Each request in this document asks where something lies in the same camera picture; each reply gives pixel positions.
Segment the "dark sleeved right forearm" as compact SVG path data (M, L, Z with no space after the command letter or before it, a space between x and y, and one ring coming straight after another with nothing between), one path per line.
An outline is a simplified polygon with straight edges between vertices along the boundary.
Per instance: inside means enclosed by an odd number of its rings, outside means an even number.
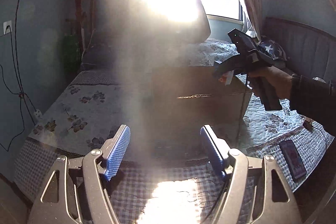
M335 81L323 83L293 75L289 101L291 110L313 119L329 134L335 135Z

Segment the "person's right hand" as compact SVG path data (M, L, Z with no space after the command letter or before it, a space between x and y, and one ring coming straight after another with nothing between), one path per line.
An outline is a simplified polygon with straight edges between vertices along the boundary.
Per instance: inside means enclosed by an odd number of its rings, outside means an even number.
M292 76L276 67L263 67L248 73L251 78L264 77L274 87L279 99L290 99Z

